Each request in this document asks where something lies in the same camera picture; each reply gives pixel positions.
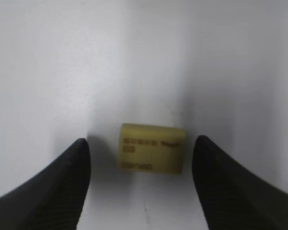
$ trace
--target white surface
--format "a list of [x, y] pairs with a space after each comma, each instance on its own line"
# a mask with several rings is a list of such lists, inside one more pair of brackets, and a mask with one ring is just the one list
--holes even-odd
[[288, 192], [288, 1], [0, 0], [0, 195], [79, 137], [79, 229], [207, 229], [191, 177], [118, 173], [123, 122], [206, 134]]

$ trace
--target rectangular block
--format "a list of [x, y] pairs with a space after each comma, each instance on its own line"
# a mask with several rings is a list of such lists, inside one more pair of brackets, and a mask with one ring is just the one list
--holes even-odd
[[186, 134], [183, 129], [123, 124], [119, 167], [153, 173], [182, 172]]

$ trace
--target yellow capacitor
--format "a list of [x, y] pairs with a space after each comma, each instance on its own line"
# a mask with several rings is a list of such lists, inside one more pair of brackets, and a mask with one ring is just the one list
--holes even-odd
[[123, 124], [119, 167], [125, 170], [180, 174], [186, 133], [180, 128]]

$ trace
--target white background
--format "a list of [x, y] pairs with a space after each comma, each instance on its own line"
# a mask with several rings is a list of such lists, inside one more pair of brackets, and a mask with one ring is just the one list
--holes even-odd
[[[116, 169], [124, 122], [183, 127], [183, 176]], [[288, 193], [288, 0], [0, 0], [0, 196], [88, 137], [79, 229], [207, 229], [199, 134]]]

